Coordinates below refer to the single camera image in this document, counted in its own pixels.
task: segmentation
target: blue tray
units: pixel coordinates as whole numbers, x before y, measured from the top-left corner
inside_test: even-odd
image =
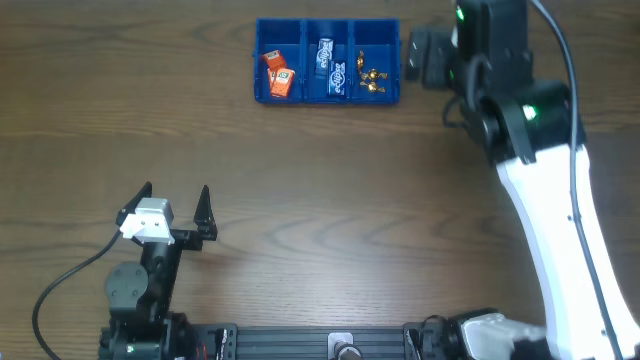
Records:
[[[253,89],[261,103],[392,104],[400,98],[400,24],[397,19],[257,19]],[[346,97],[327,96],[327,77],[315,74],[320,38],[333,39],[333,58],[347,62]],[[280,50],[287,67],[296,72],[289,97],[269,93],[267,65],[262,54]],[[378,86],[385,93],[371,93],[360,86],[356,59],[365,53],[365,70],[389,74]]]

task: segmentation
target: orange and white package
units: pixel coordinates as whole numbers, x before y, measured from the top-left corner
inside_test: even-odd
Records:
[[[276,74],[276,79],[271,86],[271,96],[288,97],[293,86],[293,78],[296,72],[290,69],[280,69]]]
[[[276,79],[277,71],[271,71],[271,69],[267,69],[267,77],[269,78],[269,89],[273,87],[273,80]]]
[[[267,67],[271,69],[271,71],[277,71],[282,68],[287,67],[287,60],[284,59],[284,56],[280,53],[280,50],[273,50],[262,55],[262,58],[267,63]]]

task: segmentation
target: green led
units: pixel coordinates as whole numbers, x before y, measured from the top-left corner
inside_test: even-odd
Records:
[[[531,121],[535,119],[536,116],[538,116],[538,109],[531,105],[524,105],[522,107],[522,112],[524,112],[524,117],[527,119],[527,121]]]
[[[460,21],[464,21],[464,13],[462,13],[460,6],[456,8],[456,15],[458,15],[458,19],[460,19]]]

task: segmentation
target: wood grain surface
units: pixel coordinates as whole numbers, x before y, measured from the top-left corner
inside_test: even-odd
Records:
[[[596,207],[640,313],[640,2],[547,1],[572,45]],[[31,311],[115,231],[150,180],[189,227],[211,187],[220,241],[185,253],[172,309],[196,323],[399,325],[495,306],[543,323],[519,220],[481,149],[441,127],[447,93],[392,107],[255,102],[256,17],[398,17],[450,26],[440,0],[0,0],[0,353],[44,359]],[[531,16],[538,76],[564,79]],[[104,280],[126,240],[40,314],[64,359],[96,358]]]

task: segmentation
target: wooden table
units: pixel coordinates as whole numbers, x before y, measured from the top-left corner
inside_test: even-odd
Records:
[[[594,197],[640,311],[640,2],[547,1],[569,36]],[[495,306],[543,323],[513,205],[482,150],[442,128],[450,93],[393,107],[255,102],[256,17],[398,17],[450,26],[447,1],[0,1],[0,352],[43,359],[40,292],[101,249],[146,180],[188,227],[211,187],[220,241],[185,253],[172,308],[193,322],[402,324]],[[538,76],[565,78],[532,13]],[[40,313],[64,359],[96,357],[120,240]]]

